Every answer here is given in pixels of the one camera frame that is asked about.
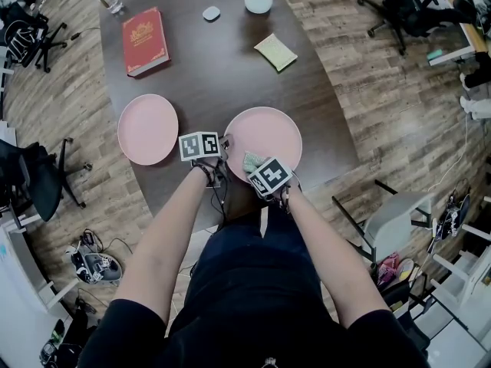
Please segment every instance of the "office chair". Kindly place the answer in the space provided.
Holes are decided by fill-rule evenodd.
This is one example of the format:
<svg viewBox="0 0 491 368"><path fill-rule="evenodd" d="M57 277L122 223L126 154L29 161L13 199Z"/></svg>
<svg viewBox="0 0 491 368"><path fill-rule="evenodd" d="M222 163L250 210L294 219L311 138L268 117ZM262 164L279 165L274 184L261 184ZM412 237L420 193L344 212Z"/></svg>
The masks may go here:
<svg viewBox="0 0 491 368"><path fill-rule="evenodd" d="M67 28L66 23L61 23L56 30L49 33L48 18L42 14L37 14L32 17L24 12L24 10L17 4L10 7L8 12L8 20L16 18L10 22L5 30L5 44L7 45L9 54L8 57L13 62L21 64L22 67L27 67L34 59L36 54L41 51L38 59L35 62L36 68L41 68L39 61L43 58L44 72L49 73L51 69L48 67L48 52L52 48L61 46L66 48L68 44L64 41L55 42L54 38L62 28ZM31 39L27 43L25 37L22 38L22 50L18 51L16 38L18 37L18 31L26 31L32 35Z"/></svg>
<svg viewBox="0 0 491 368"><path fill-rule="evenodd" d="M397 321L406 331L408 337L414 342L419 351L427 356L427 348L430 345L430 338L421 331L414 323L409 310L409 297L416 298L419 303L419 298L411 295L411 287L408 281L402 281L392 285L381 292L382 298L388 307L394 304L399 304L400 308L394 312ZM429 308L429 304L424 304L424 311Z"/></svg>
<svg viewBox="0 0 491 368"><path fill-rule="evenodd" d="M373 7L384 20L370 28L368 36L375 37L375 31L389 24L396 32L399 41L399 53L404 56L406 43L401 29L413 37L427 37L431 31L443 27L442 23L472 23L472 18L458 9L428 8L430 3L439 5L438 0L384 0L379 5L371 0L357 0L359 5L368 4Z"/></svg>
<svg viewBox="0 0 491 368"><path fill-rule="evenodd" d="M15 147L0 140L0 169L5 181L27 191L29 199L36 208L43 221L48 221L58 208L61 201L61 188L74 200L81 209L85 209L84 202L79 202L72 192L64 170L64 156L66 143L72 143L72 138L63 139L61 145L58 167L54 165L56 154L48 154L39 143L33 143L25 149ZM92 170L90 163L85 163L84 169Z"/></svg>
<svg viewBox="0 0 491 368"><path fill-rule="evenodd" d="M431 228L431 198L433 197L432 193L427 192L397 192L378 180L375 180L375 184L394 196L384 202L369 219L362 222L356 222L342 204L334 196L332 197L334 204L363 239L361 247L351 242L350 244L372 265L402 249L410 240L413 226ZM412 211L423 215L424 221L411 219Z"/></svg>

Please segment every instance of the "white chair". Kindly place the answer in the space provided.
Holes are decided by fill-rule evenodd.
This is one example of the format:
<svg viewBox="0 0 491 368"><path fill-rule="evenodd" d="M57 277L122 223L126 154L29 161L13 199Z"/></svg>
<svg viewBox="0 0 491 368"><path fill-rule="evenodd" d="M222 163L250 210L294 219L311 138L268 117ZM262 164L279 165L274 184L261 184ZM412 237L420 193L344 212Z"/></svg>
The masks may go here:
<svg viewBox="0 0 491 368"><path fill-rule="evenodd" d="M486 196L484 198L484 201L491 203L491 198ZM462 225L462 229L491 242L491 234L485 233L466 224ZM435 289L439 291L439 293L445 296L447 300L451 301L457 307L462 307L462 305L465 304L467 300L469 300L470 295L476 290L476 286L480 283L480 281L484 278L484 276L491 268L491 245L487 247L479 257L476 257L474 254L471 254L467 251L460 251L459 253L461 256L467 258L470 262L473 262L472 267L468 271L461 270L456 265L450 263L437 254L433 256L433 260L444 266L445 268L450 270L452 274L455 274L458 278L460 278L463 281L462 289L457 294L453 294L434 279L432 279L430 282L435 287Z"/></svg>
<svg viewBox="0 0 491 368"><path fill-rule="evenodd" d="M354 248L372 264L404 248L414 226L431 228L431 199L434 196L428 192L397 192L378 180L375 180L375 184L394 196L363 222L363 228L362 222L353 220L341 203L332 197L335 205L363 238L362 246L353 245ZM424 221L411 219L414 211L422 214Z"/></svg>

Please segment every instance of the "black pants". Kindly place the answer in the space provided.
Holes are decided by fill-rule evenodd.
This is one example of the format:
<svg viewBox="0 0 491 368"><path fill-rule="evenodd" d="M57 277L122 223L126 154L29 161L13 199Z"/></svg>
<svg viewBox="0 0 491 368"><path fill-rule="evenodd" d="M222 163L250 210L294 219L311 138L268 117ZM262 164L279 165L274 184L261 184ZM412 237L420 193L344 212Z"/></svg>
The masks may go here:
<svg viewBox="0 0 491 368"><path fill-rule="evenodd" d="M468 88L480 86L491 81L491 57L487 52L476 53L479 68L473 74L466 75L465 84Z"/></svg>

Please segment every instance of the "black shirt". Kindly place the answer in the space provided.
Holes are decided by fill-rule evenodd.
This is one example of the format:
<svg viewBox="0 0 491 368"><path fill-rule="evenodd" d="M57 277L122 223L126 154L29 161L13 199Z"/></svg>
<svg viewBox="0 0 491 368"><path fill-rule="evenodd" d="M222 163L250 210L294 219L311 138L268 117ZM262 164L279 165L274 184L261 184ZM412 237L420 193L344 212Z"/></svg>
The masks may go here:
<svg viewBox="0 0 491 368"><path fill-rule="evenodd" d="M115 300L78 366L427 366L390 311L344 329L329 316L311 263L265 247L199 264L169 337L165 332L150 309Z"/></svg>

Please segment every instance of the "yellow notepad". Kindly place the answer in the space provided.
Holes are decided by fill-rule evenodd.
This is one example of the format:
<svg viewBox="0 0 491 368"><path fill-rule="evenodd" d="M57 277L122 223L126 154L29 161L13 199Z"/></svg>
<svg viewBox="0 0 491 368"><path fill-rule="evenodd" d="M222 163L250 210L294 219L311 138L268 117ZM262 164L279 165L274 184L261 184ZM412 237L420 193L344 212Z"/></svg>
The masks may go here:
<svg viewBox="0 0 491 368"><path fill-rule="evenodd" d="M290 51L274 34L259 42L254 49L261 52L279 72L297 59L297 55Z"/></svg>

